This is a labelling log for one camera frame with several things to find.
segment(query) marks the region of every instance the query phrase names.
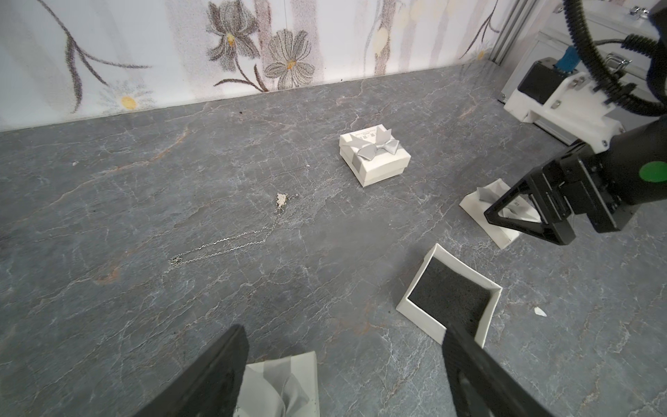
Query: necklace chain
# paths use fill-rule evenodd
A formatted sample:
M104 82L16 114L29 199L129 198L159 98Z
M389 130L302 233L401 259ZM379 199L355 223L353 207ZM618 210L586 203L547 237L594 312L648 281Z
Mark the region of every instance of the necklace chain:
M292 199L292 198L298 197L298 196L299 196L298 194L296 194L296 195L285 195L285 199L284 199L283 202L281 202L280 199L278 199L278 202L276 203L275 217L273 217L273 222L271 223L270 226L264 226L259 230L247 230L246 232L239 233L236 236L227 236L226 238L216 240L215 242L210 242L208 244L203 244L203 245L199 246L198 248L190 249L186 252L183 252L182 254L178 254L178 255L174 256L173 258L171 258L169 260L169 264L171 264L172 266L183 266L183 265L190 264L192 262L212 258L213 256L228 254L230 252L233 252L235 250L239 250L239 249L242 249L242 248L246 248L248 246L263 244L264 242L266 242L266 239L268 239L268 237L273 233L276 226L278 225L278 219L280 218L280 215L285 211L285 204L287 203L287 201ZM190 260L187 260L187 261L183 260L186 255L189 255L193 252L197 252L197 251L200 251L202 249L208 248L209 246L214 246L214 245L217 245L217 244L221 244L223 242L229 242L229 241L232 241L232 240L240 239L243 236L250 235L250 234L260 234L261 232L265 232L267 230L268 230L268 232L266 233L266 235L264 236L264 239L262 239L262 240L255 240L255 241L252 241L252 242L247 242L243 245L234 246L233 248L227 248L225 250L215 252L214 254L198 256L196 258L193 258L193 259L190 259Z

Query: wall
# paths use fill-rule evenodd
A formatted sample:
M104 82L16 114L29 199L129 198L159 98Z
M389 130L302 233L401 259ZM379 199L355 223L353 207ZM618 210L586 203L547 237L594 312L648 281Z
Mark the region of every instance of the wall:
M500 64L501 67L506 68L509 72L514 71L521 58L535 42L538 32L546 25L549 16L560 5L562 5L561 0L538 0L535 3L526 23L514 40L514 44Z
M481 59L512 0L2 0L0 130Z

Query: black foam insert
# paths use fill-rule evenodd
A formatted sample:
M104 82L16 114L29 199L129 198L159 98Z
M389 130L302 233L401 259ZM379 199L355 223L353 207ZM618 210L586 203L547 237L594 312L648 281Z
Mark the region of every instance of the black foam insert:
M408 299L443 326L459 323L475 337L491 291L432 258Z

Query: green dot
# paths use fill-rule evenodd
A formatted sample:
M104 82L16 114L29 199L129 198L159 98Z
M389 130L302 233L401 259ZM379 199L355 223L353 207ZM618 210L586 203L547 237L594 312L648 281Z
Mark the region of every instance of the green dot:
M651 161L639 169L639 178L646 182L667 181L667 162Z

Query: gray marble table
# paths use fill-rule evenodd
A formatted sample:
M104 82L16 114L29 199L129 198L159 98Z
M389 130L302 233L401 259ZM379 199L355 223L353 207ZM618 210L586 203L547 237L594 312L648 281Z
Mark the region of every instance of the gray marble table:
M395 311L439 242L505 288L486 349L559 416L667 414L665 203L617 234L498 250L458 206L563 145L475 63L0 134L3 416L123 416L233 323L251 361L314 350L322 416L453 416L440 347ZM411 153L365 189L338 135ZM262 246L168 259L271 222ZM533 313L541 307L548 317Z

